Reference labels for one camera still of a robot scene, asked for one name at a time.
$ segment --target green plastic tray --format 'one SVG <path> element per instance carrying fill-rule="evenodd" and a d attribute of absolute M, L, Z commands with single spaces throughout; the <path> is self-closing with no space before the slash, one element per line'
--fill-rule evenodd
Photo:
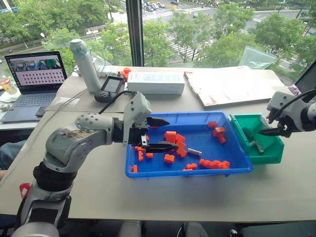
<path fill-rule="evenodd" d="M 258 133 L 264 127 L 262 114 L 231 114 L 231 123 L 244 150 L 250 157 L 252 164 L 276 164 L 281 162 L 284 143 L 278 136 L 264 136 Z M 246 127 L 252 132 L 254 139 L 258 140 L 265 151 L 259 154 L 256 146 L 250 147 L 249 141 L 243 132 Z"/>

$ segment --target white water bottle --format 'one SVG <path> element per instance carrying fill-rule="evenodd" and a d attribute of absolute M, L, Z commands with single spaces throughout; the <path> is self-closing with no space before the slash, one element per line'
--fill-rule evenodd
<path fill-rule="evenodd" d="M 91 55 L 84 41 L 81 39 L 73 39 L 69 47 L 74 54 L 76 64 L 88 90 L 93 93 L 99 91 L 101 86 L 91 60 Z"/>

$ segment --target window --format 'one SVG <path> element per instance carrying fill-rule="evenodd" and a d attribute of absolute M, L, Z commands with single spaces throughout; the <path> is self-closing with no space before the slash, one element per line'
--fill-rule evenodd
<path fill-rule="evenodd" d="M 67 75 L 75 61 L 68 49 L 82 38 L 108 64 L 131 66 L 126 6 L 119 0 L 0 0 L 0 76 L 10 71 L 4 56 L 60 51 Z"/>
<path fill-rule="evenodd" d="M 144 64 L 272 69 L 299 79 L 316 58 L 316 2 L 142 0 Z"/>

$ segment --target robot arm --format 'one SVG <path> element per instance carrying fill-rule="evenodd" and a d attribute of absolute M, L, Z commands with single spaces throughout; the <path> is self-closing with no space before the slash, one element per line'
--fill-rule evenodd
<path fill-rule="evenodd" d="M 270 113 L 267 118 L 269 123 L 278 121 L 277 128 L 265 128 L 259 133 L 267 136 L 290 137 L 292 132 L 314 131 L 316 103 L 305 103 L 300 97 L 276 92 L 268 103 L 267 109 Z"/>
<path fill-rule="evenodd" d="M 67 220 L 73 181 L 94 148 L 112 142 L 142 146 L 154 153 L 176 148 L 168 142 L 148 144 L 145 137 L 148 125 L 169 124 L 163 119 L 149 117 L 150 114 L 149 102 L 143 94 L 137 93 L 125 107 L 123 121 L 89 113 L 79 116 L 74 124 L 54 131 L 46 142 L 43 161 L 34 168 L 35 180 L 20 205 L 18 229 L 13 236 L 54 236 L 54 231 L 45 233 L 45 230 L 57 228 Z M 43 229 L 43 222 L 53 228 Z"/>

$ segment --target laptop keyboard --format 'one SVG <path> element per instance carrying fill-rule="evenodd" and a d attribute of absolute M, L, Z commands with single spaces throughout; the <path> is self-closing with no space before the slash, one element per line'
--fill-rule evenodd
<path fill-rule="evenodd" d="M 21 95 L 13 104 L 13 107 L 24 106 L 49 106 L 55 98 L 55 93 Z"/>

